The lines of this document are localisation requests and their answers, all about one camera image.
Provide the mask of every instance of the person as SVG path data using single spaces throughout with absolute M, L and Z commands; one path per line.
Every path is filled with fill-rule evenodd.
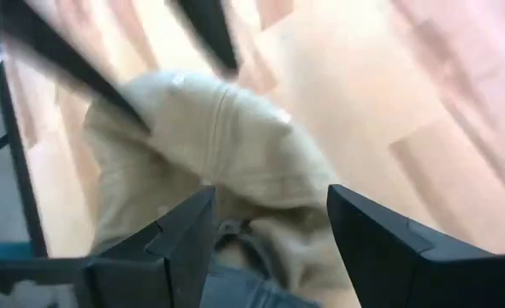
M 122 92 L 148 133 L 103 99 L 85 134 L 101 168 L 93 252 L 217 189 L 217 242 L 202 306 L 358 305 L 325 208 L 334 170 L 268 99 L 182 72 L 145 74 Z

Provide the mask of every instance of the wooden floor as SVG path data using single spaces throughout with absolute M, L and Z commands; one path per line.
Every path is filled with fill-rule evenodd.
M 33 3 L 117 83 L 216 74 L 163 1 Z M 343 184 L 505 252 L 505 1 L 226 3 L 237 82 L 306 126 Z M 5 44 L 50 253 L 84 254 L 98 176 L 80 136 L 91 98 Z

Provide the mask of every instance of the beige hoodie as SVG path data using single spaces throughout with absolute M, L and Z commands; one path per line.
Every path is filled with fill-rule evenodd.
M 103 102 L 87 114 L 102 169 L 96 245 L 138 231 L 207 181 L 218 219 L 252 220 L 290 292 L 348 287 L 325 209 L 339 180 L 302 127 L 269 100 L 209 76 L 147 74 L 123 92 L 151 134 Z M 246 266 L 238 251 L 221 258 Z

